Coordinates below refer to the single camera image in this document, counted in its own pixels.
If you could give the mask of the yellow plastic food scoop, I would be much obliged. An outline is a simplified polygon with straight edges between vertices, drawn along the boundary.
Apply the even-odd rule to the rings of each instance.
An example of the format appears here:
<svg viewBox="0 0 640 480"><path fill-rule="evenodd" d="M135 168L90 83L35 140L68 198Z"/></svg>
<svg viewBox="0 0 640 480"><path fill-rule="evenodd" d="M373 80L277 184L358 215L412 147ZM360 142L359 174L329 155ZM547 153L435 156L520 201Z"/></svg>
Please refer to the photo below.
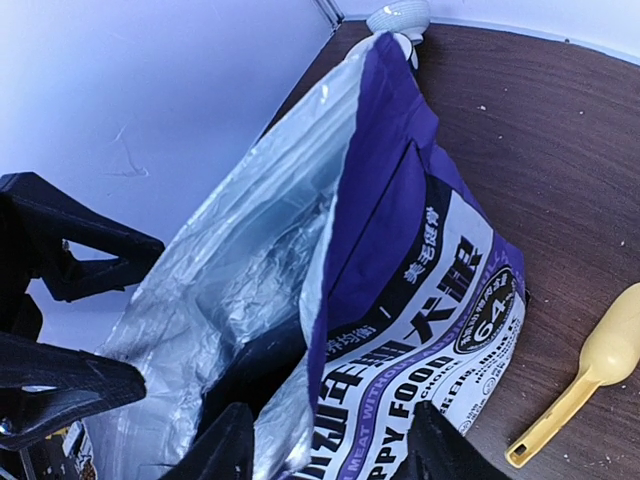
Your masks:
<svg viewBox="0 0 640 480"><path fill-rule="evenodd" d="M604 386L628 378L639 364L639 285L624 290L585 340L578 372L554 403L505 452L521 468Z"/></svg>

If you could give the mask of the purple pet food bag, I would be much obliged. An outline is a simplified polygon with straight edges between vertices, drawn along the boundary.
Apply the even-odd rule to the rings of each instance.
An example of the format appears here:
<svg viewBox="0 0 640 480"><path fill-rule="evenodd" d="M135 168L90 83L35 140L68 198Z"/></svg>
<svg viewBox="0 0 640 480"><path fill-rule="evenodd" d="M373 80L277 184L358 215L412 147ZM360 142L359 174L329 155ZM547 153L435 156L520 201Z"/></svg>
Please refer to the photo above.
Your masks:
<svg viewBox="0 0 640 480"><path fill-rule="evenodd" d="M384 33L247 153L101 347L147 393L87 421L95 478L177 464L234 402L251 479L406 479L423 401L466 439L515 349L524 258L437 130Z"/></svg>

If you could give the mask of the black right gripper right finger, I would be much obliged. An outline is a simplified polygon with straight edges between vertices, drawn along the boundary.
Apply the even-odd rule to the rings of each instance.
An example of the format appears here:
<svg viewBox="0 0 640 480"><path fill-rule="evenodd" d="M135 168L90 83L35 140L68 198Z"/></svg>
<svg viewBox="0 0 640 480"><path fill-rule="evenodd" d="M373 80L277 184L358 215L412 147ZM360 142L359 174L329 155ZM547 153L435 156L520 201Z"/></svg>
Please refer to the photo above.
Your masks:
<svg viewBox="0 0 640 480"><path fill-rule="evenodd" d="M407 438L406 479L508 479L430 402L418 403Z"/></svg>

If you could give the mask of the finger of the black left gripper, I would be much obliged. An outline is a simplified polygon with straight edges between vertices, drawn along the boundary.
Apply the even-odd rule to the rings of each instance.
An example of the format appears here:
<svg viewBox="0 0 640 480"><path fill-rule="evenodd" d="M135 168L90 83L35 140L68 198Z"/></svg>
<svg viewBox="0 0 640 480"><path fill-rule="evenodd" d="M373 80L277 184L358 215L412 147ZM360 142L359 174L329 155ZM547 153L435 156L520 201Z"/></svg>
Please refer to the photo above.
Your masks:
<svg viewBox="0 0 640 480"><path fill-rule="evenodd" d="M72 302L140 283L164 252L149 235L104 217L34 172L1 177L1 293L42 279Z"/></svg>
<svg viewBox="0 0 640 480"><path fill-rule="evenodd" d="M74 421L139 401L133 366L1 334L1 447L17 451Z"/></svg>

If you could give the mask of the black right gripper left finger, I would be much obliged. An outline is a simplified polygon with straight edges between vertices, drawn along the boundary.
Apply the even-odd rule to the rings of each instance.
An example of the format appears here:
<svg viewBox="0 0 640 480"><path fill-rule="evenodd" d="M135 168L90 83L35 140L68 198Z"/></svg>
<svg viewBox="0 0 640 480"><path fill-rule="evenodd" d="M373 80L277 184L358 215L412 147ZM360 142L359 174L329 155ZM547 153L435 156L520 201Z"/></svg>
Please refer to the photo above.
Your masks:
<svg viewBox="0 0 640 480"><path fill-rule="evenodd" d="M177 464L140 465L136 479L251 479L253 459L253 415L234 402Z"/></svg>

